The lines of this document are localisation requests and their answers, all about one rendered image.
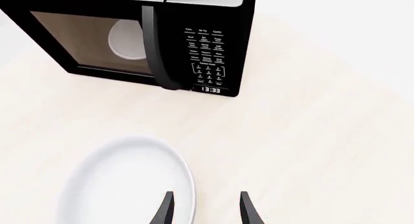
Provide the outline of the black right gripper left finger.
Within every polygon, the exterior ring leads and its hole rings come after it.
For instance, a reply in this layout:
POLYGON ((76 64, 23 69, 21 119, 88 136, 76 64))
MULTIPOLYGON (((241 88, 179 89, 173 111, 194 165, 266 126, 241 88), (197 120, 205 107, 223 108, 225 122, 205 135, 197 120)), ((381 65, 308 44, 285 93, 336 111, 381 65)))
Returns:
POLYGON ((166 192, 164 199, 159 206, 150 224, 172 224, 175 209, 174 193, 166 192))

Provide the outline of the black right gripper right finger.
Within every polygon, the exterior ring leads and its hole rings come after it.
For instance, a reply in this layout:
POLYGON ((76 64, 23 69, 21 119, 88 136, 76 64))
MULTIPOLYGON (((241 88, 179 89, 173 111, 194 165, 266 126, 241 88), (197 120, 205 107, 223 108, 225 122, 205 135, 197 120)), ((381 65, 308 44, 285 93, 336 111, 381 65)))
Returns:
POLYGON ((239 208, 242 224, 265 224, 260 215, 257 213, 248 192, 241 192, 239 208))

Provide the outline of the white microwave turntable plate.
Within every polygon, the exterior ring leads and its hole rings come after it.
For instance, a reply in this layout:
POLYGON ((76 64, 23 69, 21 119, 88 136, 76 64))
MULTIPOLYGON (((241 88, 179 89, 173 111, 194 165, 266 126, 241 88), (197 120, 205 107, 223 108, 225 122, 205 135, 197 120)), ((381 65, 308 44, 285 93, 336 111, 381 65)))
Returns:
POLYGON ((142 27, 139 21, 118 20, 108 36, 112 52, 125 60, 145 60, 146 52, 142 27))

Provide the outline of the black microwave oven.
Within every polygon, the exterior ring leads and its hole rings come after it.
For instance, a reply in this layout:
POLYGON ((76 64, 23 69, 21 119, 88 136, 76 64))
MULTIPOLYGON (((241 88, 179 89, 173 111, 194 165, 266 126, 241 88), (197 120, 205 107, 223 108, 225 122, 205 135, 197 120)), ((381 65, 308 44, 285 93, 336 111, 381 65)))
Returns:
POLYGON ((0 0, 2 10, 71 74, 235 97, 256 0, 0 0), (139 21, 145 60, 108 45, 120 19, 139 21))

